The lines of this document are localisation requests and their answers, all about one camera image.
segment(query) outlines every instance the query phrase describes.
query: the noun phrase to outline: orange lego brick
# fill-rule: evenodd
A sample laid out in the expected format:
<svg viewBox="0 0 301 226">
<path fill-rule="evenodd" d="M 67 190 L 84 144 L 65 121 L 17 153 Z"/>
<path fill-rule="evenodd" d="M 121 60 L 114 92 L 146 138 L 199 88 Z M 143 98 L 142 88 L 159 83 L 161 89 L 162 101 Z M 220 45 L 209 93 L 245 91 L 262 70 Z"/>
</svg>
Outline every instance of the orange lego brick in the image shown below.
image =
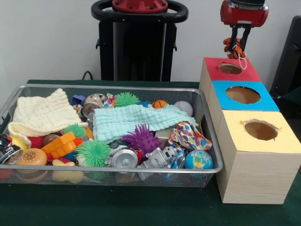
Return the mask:
<svg viewBox="0 0 301 226">
<path fill-rule="evenodd" d="M 88 139 L 94 139 L 92 130 L 90 130 L 88 127 L 86 127 L 85 129 L 86 129 L 86 137 Z"/>
<path fill-rule="evenodd" d="M 54 159 L 58 159 L 66 154 L 69 154 L 70 152 L 73 152 L 76 149 L 74 140 L 74 134 L 72 132 L 69 132 L 42 147 L 42 150 L 46 154 L 50 153 Z"/>
</svg>

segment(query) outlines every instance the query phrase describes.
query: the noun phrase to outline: red top box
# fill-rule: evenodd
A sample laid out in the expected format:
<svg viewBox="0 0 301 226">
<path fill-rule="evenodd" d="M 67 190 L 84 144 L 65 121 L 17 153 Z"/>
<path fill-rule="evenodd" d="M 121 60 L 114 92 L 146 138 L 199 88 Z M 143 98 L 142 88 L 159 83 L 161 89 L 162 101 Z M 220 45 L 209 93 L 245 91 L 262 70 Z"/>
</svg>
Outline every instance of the red top box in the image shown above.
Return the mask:
<svg viewBox="0 0 301 226">
<path fill-rule="evenodd" d="M 212 81 L 261 81 L 250 60 L 242 70 L 238 60 L 205 57 L 204 61 Z"/>
</svg>

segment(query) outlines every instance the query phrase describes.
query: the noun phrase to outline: black cable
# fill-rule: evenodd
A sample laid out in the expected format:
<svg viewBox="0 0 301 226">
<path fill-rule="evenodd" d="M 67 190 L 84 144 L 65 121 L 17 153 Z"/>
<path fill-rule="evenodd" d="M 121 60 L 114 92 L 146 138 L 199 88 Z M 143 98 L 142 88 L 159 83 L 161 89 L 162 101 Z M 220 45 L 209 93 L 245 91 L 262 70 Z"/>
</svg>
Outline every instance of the black cable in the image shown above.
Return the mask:
<svg viewBox="0 0 301 226">
<path fill-rule="evenodd" d="M 91 80 L 93 80 L 93 76 L 92 76 L 92 74 L 91 74 L 91 72 L 90 72 L 90 71 L 86 71 L 86 72 L 84 73 L 84 75 L 83 75 L 83 77 L 82 77 L 82 80 L 84 80 L 84 79 L 85 79 L 85 77 L 86 77 L 86 74 L 89 74 L 89 75 L 90 75 L 90 79 L 91 79 Z"/>
</svg>

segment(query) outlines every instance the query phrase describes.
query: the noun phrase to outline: light blue knitted cloth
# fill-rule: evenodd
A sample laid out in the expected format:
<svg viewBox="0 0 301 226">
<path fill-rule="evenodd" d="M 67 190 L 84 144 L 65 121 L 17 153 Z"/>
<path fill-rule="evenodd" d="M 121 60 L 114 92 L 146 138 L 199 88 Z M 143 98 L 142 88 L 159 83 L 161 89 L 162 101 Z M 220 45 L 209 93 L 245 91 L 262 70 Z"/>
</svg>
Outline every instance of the light blue knitted cloth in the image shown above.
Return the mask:
<svg viewBox="0 0 301 226">
<path fill-rule="evenodd" d="M 109 109 L 95 109 L 94 138 L 110 143 L 129 132 L 134 132 L 136 125 L 149 124 L 150 131 L 168 128 L 182 121 L 198 125 L 194 118 L 173 105 L 153 109 L 142 105 L 130 105 Z"/>
</svg>

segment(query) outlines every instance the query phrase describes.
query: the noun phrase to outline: purple spiky ball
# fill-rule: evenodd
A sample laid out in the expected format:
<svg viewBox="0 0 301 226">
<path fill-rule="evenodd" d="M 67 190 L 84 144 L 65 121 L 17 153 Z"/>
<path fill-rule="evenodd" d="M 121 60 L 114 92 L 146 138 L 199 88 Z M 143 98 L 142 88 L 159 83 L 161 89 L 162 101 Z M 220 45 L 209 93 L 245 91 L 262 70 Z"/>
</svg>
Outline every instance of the purple spiky ball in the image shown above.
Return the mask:
<svg viewBox="0 0 301 226">
<path fill-rule="evenodd" d="M 150 126 L 146 127 L 145 124 L 136 126 L 134 133 L 129 132 L 130 134 L 124 135 L 122 138 L 123 141 L 129 142 L 129 146 L 141 150 L 142 152 L 142 161 L 146 160 L 146 153 L 153 152 L 157 147 L 160 147 L 161 143 L 158 140 L 158 137 L 154 137 L 150 132 Z"/>
</svg>

